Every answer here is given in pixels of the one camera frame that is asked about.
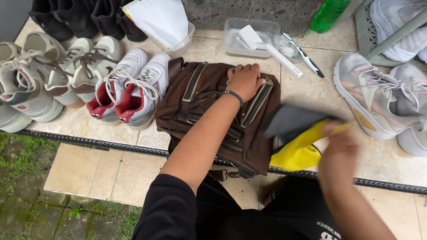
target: white paper bag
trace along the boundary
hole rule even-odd
[[[160,44],[172,49],[188,35],[188,20],[180,0],[141,0],[126,13],[135,25]]]

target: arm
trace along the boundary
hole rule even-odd
[[[344,239],[395,240],[390,229],[352,186],[359,147],[350,130],[333,133],[335,124],[325,126],[330,143],[319,162],[319,184],[332,217]]]
[[[228,71],[227,90],[249,101],[265,83],[258,64],[238,65]],[[231,94],[221,96],[188,131],[160,174],[169,174],[186,182],[194,194],[210,169],[215,155],[240,108],[240,101]]]

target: shoe rack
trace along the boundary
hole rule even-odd
[[[407,62],[393,61],[381,54],[394,43],[411,33],[427,22],[427,8],[416,15],[411,21],[399,28],[384,42],[377,45],[377,33],[369,15],[371,3],[374,0],[364,0],[354,11],[352,17],[356,20],[357,41],[359,43],[359,54],[364,56],[371,64],[396,67],[405,63],[410,63],[422,71],[427,71],[427,64],[418,59]]]

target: hand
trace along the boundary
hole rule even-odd
[[[260,66],[258,64],[239,64],[235,68],[230,68],[228,74],[228,85],[226,90],[233,91],[239,95],[243,102],[249,101],[257,93],[258,88],[266,83],[261,77]]]
[[[359,145],[350,129],[334,133],[340,121],[331,121],[324,126],[324,135],[329,137],[328,148],[320,158],[319,183],[323,191],[342,190],[351,187],[353,175],[359,156]]]

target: yellow cloth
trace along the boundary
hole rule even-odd
[[[329,121],[330,119],[325,119],[315,123],[310,129],[286,144],[278,153],[271,156],[270,166],[286,171],[300,171],[317,166],[322,155],[311,144],[324,137],[322,126]],[[340,132],[346,128],[346,125],[339,125],[334,131]]]

